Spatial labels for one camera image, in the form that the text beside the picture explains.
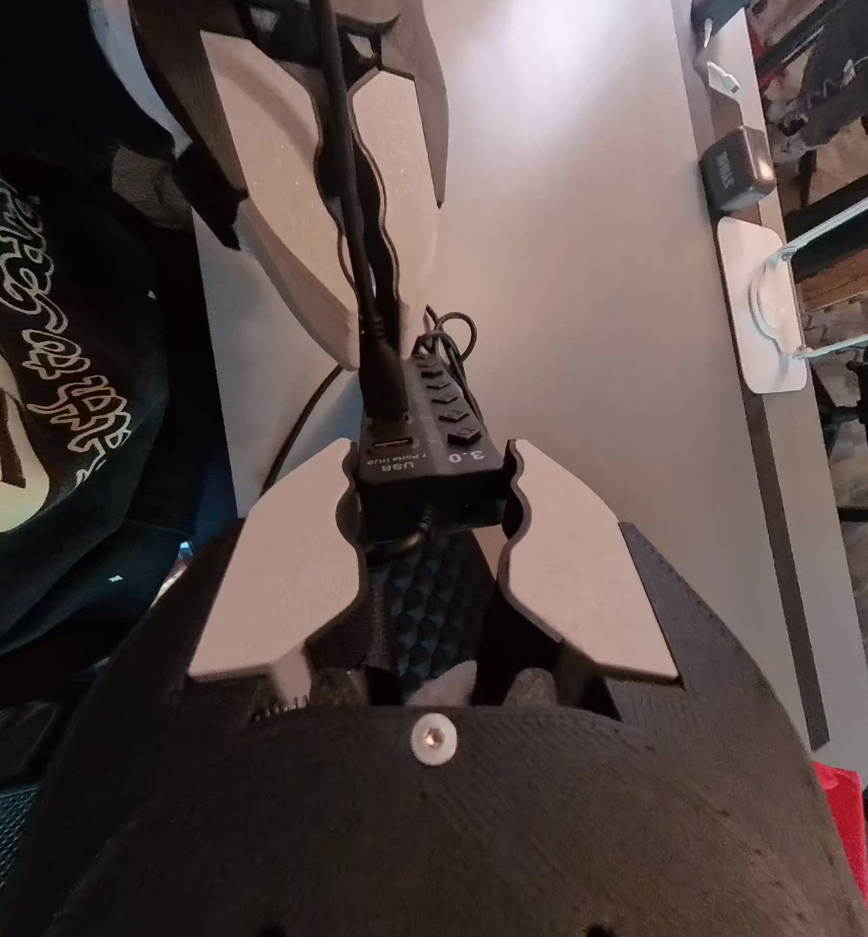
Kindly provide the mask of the black usb hub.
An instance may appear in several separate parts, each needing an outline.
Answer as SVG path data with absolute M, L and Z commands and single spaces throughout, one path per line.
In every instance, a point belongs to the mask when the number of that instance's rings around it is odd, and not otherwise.
M 427 351 L 403 362 L 408 412 L 381 424 L 364 415 L 356 488 L 371 543 L 497 525 L 505 509 L 503 455 L 451 375 Z

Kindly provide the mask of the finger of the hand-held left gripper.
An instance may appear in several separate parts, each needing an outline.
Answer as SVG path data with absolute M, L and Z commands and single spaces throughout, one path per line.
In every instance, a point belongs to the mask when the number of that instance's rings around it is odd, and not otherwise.
M 437 205 L 412 80 L 373 69 L 350 91 L 365 195 L 366 246 L 390 341 L 411 352 L 424 329 L 437 252 Z
M 201 38 L 248 191 L 235 223 L 240 242 L 310 337 L 355 371 L 356 297 L 318 186 L 322 132 L 309 89 L 250 41 Z

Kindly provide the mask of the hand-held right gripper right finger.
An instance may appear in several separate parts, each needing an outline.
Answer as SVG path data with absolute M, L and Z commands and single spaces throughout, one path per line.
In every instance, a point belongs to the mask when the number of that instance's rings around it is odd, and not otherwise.
M 603 674 L 673 684 L 680 674 L 611 508 L 533 443 L 507 446 L 498 559 L 504 599 Z

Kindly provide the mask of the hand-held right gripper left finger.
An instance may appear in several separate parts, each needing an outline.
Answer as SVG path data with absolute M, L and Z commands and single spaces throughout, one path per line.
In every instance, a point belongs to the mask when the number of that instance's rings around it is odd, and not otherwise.
M 187 673 L 196 682 L 266 678 L 311 696 L 308 642 L 366 591 L 356 544 L 357 447 L 336 439 L 277 481 L 246 518 Z

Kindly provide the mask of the red plastic bin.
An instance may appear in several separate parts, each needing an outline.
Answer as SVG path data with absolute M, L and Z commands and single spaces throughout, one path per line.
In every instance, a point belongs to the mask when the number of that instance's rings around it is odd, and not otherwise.
M 852 770 L 812 763 L 826 796 L 854 881 L 868 908 L 868 842 L 863 786 Z

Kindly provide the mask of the person's right hand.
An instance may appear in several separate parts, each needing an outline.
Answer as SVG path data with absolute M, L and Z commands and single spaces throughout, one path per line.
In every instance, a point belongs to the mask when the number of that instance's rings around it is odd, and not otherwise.
M 411 709 L 459 709 L 471 703 L 477 679 L 477 662 L 467 660 L 425 682 L 405 698 Z

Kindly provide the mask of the black power adapter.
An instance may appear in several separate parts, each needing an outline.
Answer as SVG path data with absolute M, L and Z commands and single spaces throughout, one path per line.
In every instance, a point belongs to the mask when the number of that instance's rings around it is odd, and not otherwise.
M 698 167 L 713 217 L 751 208 L 777 187 L 767 136 L 746 124 L 712 143 L 701 155 Z

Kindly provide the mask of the black hex-patterned pouch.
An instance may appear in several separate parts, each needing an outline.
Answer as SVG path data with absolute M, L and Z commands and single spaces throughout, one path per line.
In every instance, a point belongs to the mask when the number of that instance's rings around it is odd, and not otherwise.
M 405 695 L 475 657 L 495 579 L 473 532 L 434 536 L 371 576 Z

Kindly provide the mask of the instruction sheet on stand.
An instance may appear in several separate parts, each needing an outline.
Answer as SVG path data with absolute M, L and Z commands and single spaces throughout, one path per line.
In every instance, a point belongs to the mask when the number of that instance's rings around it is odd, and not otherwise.
M 743 378 L 756 394 L 796 392 L 807 364 L 868 344 L 868 333 L 821 347 L 807 346 L 791 274 L 800 250 L 868 212 L 868 195 L 788 242 L 771 228 L 733 217 L 716 226 L 721 273 Z

